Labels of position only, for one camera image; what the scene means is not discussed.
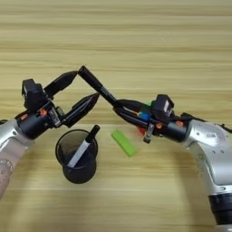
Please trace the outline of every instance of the green object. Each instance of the green object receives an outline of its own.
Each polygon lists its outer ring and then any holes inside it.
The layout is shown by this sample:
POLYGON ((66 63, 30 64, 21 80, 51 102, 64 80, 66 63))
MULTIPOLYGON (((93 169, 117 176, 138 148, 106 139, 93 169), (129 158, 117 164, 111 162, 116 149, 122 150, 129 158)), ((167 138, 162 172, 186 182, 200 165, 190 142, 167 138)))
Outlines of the green object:
POLYGON ((122 133, 122 131, 115 130, 111 136, 129 157, 135 155, 137 152, 136 147, 131 144, 130 140, 122 133))

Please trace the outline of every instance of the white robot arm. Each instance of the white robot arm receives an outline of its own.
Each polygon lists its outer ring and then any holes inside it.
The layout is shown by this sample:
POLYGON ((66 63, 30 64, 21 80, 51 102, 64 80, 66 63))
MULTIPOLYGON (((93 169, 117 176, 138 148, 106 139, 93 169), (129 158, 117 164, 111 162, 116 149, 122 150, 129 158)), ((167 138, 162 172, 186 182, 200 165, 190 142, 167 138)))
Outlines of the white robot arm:
POLYGON ((0 198, 4 195, 19 160, 34 144, 34 140, 51 128, 72 127, 98 101, 99 93, 82 98, 64 114, 53 104, 53 96, 68 87, 77 72, 67 72, 46 88, 33 79, 23 82, 26 111, 10 121, 0 121, 0 198))
POLYGON ((152 135, 181 143, 192 153, 200 176, 206 185, 217 232, 232 231, 232 150, 225 125, 209 123, 187 113, 174 114, 174 103, 168 95, 158 95, 151 106, 139 101, 116 100, 83 66, 78 74, 91 85, 125 121, 146 130, 144 141, 152 135), (145 118, 138 112, 146 114, 145 118))

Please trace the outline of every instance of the black cup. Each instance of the black cup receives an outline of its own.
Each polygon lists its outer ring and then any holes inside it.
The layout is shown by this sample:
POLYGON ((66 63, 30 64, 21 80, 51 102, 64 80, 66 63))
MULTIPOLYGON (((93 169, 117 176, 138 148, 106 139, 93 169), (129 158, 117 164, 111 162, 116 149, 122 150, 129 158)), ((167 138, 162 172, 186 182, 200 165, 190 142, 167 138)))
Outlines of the black cup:
POLYGON ((89 132, 86 130, 70 130, 56 144, 55 155, 63 166, 63 175, 75 184, 89 181, 97 169, 98 143, 96 139, 92 141, 74 168, 67 166, 88 134, 89 132))

